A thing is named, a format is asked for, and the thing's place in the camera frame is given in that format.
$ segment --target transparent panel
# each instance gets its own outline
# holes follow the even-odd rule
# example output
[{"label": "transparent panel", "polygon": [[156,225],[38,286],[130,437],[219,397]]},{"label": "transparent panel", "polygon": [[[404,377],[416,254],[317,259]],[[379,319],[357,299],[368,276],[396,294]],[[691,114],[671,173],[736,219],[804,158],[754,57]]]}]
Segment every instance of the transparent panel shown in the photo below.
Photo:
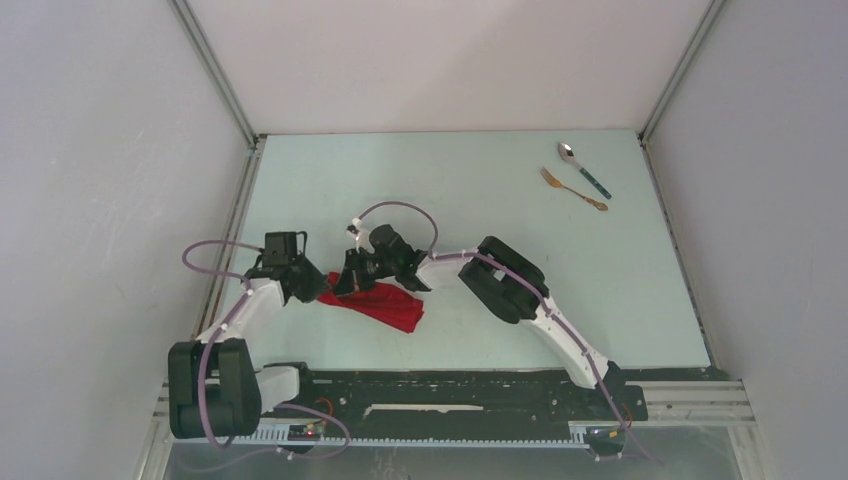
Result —
[{"label": "transparent panel", "polygon": [[[288,461],[284,455],[263,453],[204,474],[181,465],[214,467],[267,446],[235,445],[220,452],[199,443],[177,443],[165,478],[298,480],[445,480],[452,478],[516,480],[716,480],[740,479],[736,458],[724,428],[634,428],[639,440],[664,466],[626,458],[596,463],[584,450],[535,448],[350,448],[338,457]],[[320,447],[311,453],[329,451]],[[631,446],[626,452],[634,452]]]}]

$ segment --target teal spoon handle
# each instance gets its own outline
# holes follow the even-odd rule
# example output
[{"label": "teal spoon handle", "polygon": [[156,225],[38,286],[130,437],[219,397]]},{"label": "teal spoon handle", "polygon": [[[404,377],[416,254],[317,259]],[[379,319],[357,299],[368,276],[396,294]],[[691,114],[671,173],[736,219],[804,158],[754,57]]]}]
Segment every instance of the teal spoon handle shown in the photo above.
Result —
[{"label": "teal spoon handle", "polygon": [[606,198],[607,200],[612,198],[612,195],[610,195],[607,189],[604,188],[603,185],[598,183],[598,181],[595,180],[595,177],[593,177],[591,173],[587,172],[585,168],[581,168],[580,173],[582,173],[583,176],[586,177],[586,180],[589,180],[589,183],[591,183],[593,187],[597,188],[598,191],[601,192],[601,195],[603,195],[604,198]]}]

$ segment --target gray wall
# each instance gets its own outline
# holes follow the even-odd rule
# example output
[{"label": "gray wall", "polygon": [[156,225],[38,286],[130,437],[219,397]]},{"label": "gray wall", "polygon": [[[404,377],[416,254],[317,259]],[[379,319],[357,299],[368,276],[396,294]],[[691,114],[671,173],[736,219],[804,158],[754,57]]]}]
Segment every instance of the gray wall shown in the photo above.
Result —
[{"label": "gray wall", "polygon": [[651,141],[704,322],[785,479],[845,478],[848,3],[731,2]]},{"label": "gray wall", "polygon": [[246,146],[165,0],[2,2],[0,112],[0,478],[128,478]]}]

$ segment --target white arm segment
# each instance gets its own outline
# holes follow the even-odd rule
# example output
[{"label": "white arm segment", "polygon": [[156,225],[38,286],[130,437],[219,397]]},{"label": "white arm segment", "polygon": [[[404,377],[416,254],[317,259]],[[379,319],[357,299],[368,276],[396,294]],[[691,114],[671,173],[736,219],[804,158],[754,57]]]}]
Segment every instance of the white arm segment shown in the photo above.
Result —
[{"label": "white arm segment", "polygon": [[415,275],[430,290],[461,284],[459,271],[474,257],[455,258],[451,260],[431,260],[425,258],[418,264]]},{"label": "white arm segment", "polygon": [[[253,293],[236,312],[227,329],[218,336],[216,342],[229,338],[242,338],[250,345],[262,336],[265,326],[274,315],[283,308],[283,289],[280,282],[267,278],[252,280]],[[211,327],[198,337],[202,343],[209,342],[212,334],[220,328],[224,318],[221,317]],[[300,375],[294,367],[273,366],[262,369],[256,374],[259,393],[262,397],[262,411],[268,412],[280,403],[296,397],[300,391]]]},{"label": "white arm segment", "polygon": [[[227,329],[218,336],[217,342],[228,338],[243,338],[248,346],[262,336],[263,330],[274,315],[283,308],[283,288],[280,282],[267,278],[251,280],[253,293],[236,312]],[[211,327],[203,331],[196,340],[203,343],[219,328],[224,318],[221,317]]]},{"label": "white arm segment", "polygon": [[[550,308],[553,314],[562,320],[563,324],[574,332],[574,335],[580,339],[583,345],[586,346],[589,351],[588,355],[592,356],[592,360],[594,360],[595,366],[598,368],[598,373],[601,375],[601,378],[604,378],[604,375],[607,374],[607,370],[609,369],[609,366],[607,365],[609,359],[601,355],[597,350],[589,345],[589,342],[580,335],[580,332],[578,332],[577,329],[565,319],[565,315],[563,315],[559,308],[557,308],[556,303],[554,303],[552,298],[546,298],[545,304],[548,308]],[[574,340],[565,333],[565,330],[557,325],[554,319],[545,313],[545,310],[541,305],[539,305],[539,308],[536,309],[535,319],[522,323],[530,326],[536,333],[541,335],[545,340],[545,343],[559,354],[560,359],[562,359],[563,363],[565,363],[565,370],[568,372],[568,376],[571,377],[571,381],[574,382],[575,385],[583,388],[595,388],[595,385],[598,383],[598,379],[595,378],[595,374],[589,366],[589,361],[586,360],[586,357],[583,355],[583,351],[579,346],[577,346],[577,343],[575,343]]]},{"label": "white arm segment", "polygon": [[[450,287],[457,285],[460,282],[457,275],[466,263],[472,260],[473,257],[457,258],[445,261],[434,261],[425,258],[418,266],[416,275],[430,289],[435,290],[440,287]],[[580,335],[580,332],[565,319],[565,315],[559,310],[552,298],[546,298],[545,304],[551,309],[553,314],[556,314],[562,322],[571,329],[572,332],[580,339],[583,345],[589,350],[589,355],[595,361],[595,366],[598,368],[598,373],[601,378],[606,375],[609,366],[608,358],[601,355],[597,350],[589,345],[589,342]],[[565,364],[565,370],[571,381],[575,385],[583,388],[595,388],[598,380],[595,378],[592,368],[589,366],[588,360],[583,355],[583,351],[577,346],[577,343],[565,333],[565,331],[557,325],[557,323],[545,314],[545,310],[540,305],[536,309],[536,318],[533,320],[524,320],[521,323],[530,326],[536,333],[541,335],[542,339],[548,346],[557,352],[562,362]]]}]

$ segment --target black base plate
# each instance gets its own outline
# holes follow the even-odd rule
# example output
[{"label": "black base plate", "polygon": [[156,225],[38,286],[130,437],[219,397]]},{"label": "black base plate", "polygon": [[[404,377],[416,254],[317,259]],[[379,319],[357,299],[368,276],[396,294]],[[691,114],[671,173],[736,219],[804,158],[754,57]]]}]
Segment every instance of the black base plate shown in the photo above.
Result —
[{"label": "black base plate", "polygon": [[[597,390],[575,386],[565,370],[535,371],[310,371],[292,403],[329,412],[354,438],[408,440],[569,440],[569,421],[615,417]],[[615,398],[633,420],[647,420],[642,389],[626,386]],[[471,405],[481,409],[376,410],[374,404]],[[301,418],[291,411],[265,417]],[[329,436],[341,436],[328,424]]]}]

